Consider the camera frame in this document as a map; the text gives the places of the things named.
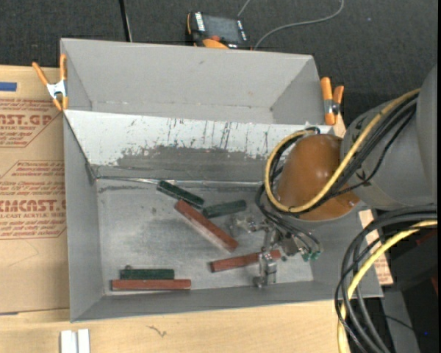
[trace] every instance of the bin floor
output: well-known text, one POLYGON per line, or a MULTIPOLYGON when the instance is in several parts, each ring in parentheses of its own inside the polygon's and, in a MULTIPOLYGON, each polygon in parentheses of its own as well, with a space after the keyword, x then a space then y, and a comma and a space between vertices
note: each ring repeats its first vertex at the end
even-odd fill
MULTIPOLYGON (((263 246, 263 231, 232 230, 231 216, 211 218, 229 233, 239 245, 233 252, 222 249, 194 229, 191 223, 174 209, 176 200, 159 192, 156 182, 99 179, 98 210, 100 224, 101 264, 106 294, 110 280, 119 278, 126 265, 133 268, 171 268, 176 279, 191 279, 192 289, 252 286, 259 275, 259 265, 212 273, 209 262, 259 252, 263 246)), ((204 206, 243 199, 247 210, 239 217, 252 216, 262 220, 254 203, 257 186, 250 184, 183 185, 202 197, 204 206)), ((277 283, 312 281, 309 263, 300 255, 278 260, 277 283)))

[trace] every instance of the green wooden block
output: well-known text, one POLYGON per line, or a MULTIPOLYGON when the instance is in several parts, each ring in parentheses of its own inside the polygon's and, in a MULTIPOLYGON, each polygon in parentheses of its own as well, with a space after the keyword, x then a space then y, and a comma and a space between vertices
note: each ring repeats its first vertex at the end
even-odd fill
POLYGON ((121 269, 120 279, 174 279, 173 269, 121 269))
POLYGON ((206 218, 218 217, 219 215, 231 215, 232 213, 242 212, 247 209, 245 200, 237 200, 223 204, 211 205, 203 209, 203 215, 206 218))
POLYGON ((204 200, 201 197, 186 190, 183 190, 176 185, 172 185, 165 180, 161 180, 159 182, 159 184, 157 185, 157 190, 175 199, 185 200, 188 204, 191 204, 197 208, 201 208, 204 204, 204 200))

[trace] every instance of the red wooden block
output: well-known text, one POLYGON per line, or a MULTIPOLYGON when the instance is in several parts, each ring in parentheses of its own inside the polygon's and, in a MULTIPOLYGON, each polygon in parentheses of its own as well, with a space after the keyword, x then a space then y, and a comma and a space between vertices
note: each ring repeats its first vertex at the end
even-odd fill
POLYGON ((190 279, 114 279, 112 290, 186 290, 190 279))
MULTIPOLYGON (((228 259, 215 260, 209 264, 211 272, 226 271, 228 269, 246 267, 247 265, 258 263, 258 256, 261 252, 254 252, 253 254, 247 254, 243 256, 230 257, 228 259)), ((279 250, 273 250, 271 256, 274 260, 278 260, 281 257, 279 250)))
POLYGON ((179 200, 175 204, 175 209, 190 220, 192 225, 213 243, 222 246, 230 252, 237 248, 238 242, 234 238, 224 232, 220 227, 212 223, 209 219, 204 217, 187 202, 179 200))

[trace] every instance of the black pole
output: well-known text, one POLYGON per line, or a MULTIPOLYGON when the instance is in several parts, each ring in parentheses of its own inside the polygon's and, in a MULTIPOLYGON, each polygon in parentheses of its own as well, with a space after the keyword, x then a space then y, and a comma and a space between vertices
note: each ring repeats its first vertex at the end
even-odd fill
POLYGON ((129 28, 129 19, 126 14, 126 6, 124 0, 119 0, 119 8, 121 10, 121 18, 123 20, 124 35, 126 36, 126 42, 132 42, 131 29, 129 28))

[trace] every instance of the dark gray carpet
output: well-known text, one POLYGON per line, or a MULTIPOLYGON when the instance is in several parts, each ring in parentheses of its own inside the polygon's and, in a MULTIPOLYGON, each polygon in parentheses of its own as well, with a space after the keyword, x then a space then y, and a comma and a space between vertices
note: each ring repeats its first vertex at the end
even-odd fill
MULTIPOLYGON (((246 0, 126 0, 134 41, 184 45, 186 13, 235 17, 246 0)), ((340 0, 251 0, 241 18, 256 43, 275 27, 331 15, 340 0)), ((280 31, 266 51, 313 54, 345 85, 344 117, 421 86, 437 62, 438 0, 345 0, 330 21, 280 31)), ((59 38, 124 40, 118 0, 0 0, 0 64, 56 66, 59 38)))

